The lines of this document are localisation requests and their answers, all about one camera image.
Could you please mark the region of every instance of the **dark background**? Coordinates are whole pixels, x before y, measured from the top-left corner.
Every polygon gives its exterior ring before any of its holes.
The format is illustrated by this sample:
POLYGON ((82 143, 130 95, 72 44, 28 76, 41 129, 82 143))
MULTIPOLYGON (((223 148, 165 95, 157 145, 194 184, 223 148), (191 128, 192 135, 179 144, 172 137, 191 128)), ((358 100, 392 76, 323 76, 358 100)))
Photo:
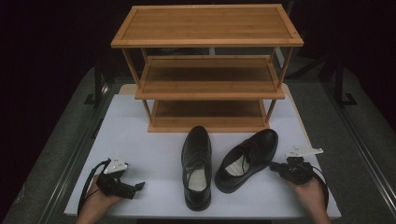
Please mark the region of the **dark background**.
MULTIPOLYGON (((0 220, 78 83, 108 59, 110 42, 132 5, 274 2, 279 1, 2 0, 0 220)), ((316 59, 336 49, 393 129, 395 11, 391 0, 295 0, 290 15, 304 35, 300 55, 316 59)))

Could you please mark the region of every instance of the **person's left hand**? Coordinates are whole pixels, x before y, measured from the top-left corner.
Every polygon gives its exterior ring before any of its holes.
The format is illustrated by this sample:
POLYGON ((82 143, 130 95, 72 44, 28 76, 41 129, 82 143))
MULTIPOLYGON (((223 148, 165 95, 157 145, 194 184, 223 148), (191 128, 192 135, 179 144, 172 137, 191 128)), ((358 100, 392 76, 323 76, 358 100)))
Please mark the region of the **person's left hand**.
POLYGON ((95 223, 102 219, 114 204, 122 201, 123 198, 117 196, 107 196, 96 185, 99 175, 92 179, 90 189, 87 192, 88 198, 79 212, 77 224, 95 223))

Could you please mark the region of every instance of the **white table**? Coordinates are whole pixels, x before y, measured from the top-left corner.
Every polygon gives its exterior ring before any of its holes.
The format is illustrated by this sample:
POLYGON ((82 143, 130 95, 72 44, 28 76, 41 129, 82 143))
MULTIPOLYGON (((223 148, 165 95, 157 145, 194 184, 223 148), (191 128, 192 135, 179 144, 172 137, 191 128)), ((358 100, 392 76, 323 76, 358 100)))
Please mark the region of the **white table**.
MULTIPOLYGON (((78 200, 84 183, 100 161, 117 154, 130 164, 121 181, 135 185, 146 182, 133 200, 116 204, 108 214, 115 217, 139 218, 257 218, 280 219, 306 216, 294 193, 269 168, 253 175, 232 194, 220 192, 212 178, 212 202, 202 212, 193 212, 185 204, 181 180, 181 149, 187 133, 148 133, 149 122, 140 101, 132 94, 117 94, 106 113, 91 153, 81 171, 77 184, 64 210, 67 215, 77 214, 78 200)), ((293 146, 311 147, 291 95, 276 103, 270 126, 279 135, 273 161, 286 162, 285 153, 293 146)), ((213 177, 224 156, 234 146, 253 133, 210 133, 212 144, 213 177)), ((316 156, 305 156, 320 169, 316 156)), ((328 214, 340 217, 332 194, 328 214)))

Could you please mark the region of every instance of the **black dress shoe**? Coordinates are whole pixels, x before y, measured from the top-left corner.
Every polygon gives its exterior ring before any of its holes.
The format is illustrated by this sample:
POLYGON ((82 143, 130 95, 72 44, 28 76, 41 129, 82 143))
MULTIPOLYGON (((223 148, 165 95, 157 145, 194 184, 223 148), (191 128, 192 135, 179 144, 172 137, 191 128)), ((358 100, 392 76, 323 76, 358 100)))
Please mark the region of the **black dress shoe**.
POLYGON ((223 193, 239 189, 249 177, 268 166, 276 147, 277 133, 265 129, 231 149, 216 172, 218 189, 223 193))
POLYGON ((202 126, 191 129, 181 152, 184 198, 193 211, 205 210, 210 205, 212 178, 212 147, 207 131, 202 126))

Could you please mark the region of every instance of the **gray floor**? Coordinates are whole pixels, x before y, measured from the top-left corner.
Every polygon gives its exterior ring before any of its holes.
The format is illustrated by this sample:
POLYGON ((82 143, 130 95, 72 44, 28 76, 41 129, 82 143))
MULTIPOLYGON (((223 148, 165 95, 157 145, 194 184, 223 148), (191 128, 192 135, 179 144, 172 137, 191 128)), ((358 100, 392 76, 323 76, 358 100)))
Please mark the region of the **gray floor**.
MULTIPOLYGON (((294 56, 290 73, 307 63, 309 60, 294 56)), ((345 70, 344 91, 351 93, 358 104, 342 109, 332 97, 332 83, 324 84, 316 78, 319 68, 285 82, 313 147, 325 149, 318 160, 342 213, 334 223, 396 223, 395 214, 383 197, 387 193, 384 183, 389 183, 391 188, 396 186, 395 132, 352 73, 345 70)), ((13 204, 3 223, 76 221, 63 211, 94 142, 96 128, 112 95, 121 85, 132 82, 129 77, 117 77, 114 83, 108 83, 103 102, 94 108, 84 104, 87 96, 94 93, 93 70, 84 77, 26 180, 23 198, 13 204)), ((101 223, 135 222, 107 217, 101 223)), ((310 220, 273 222, 310 223, 310 220)))

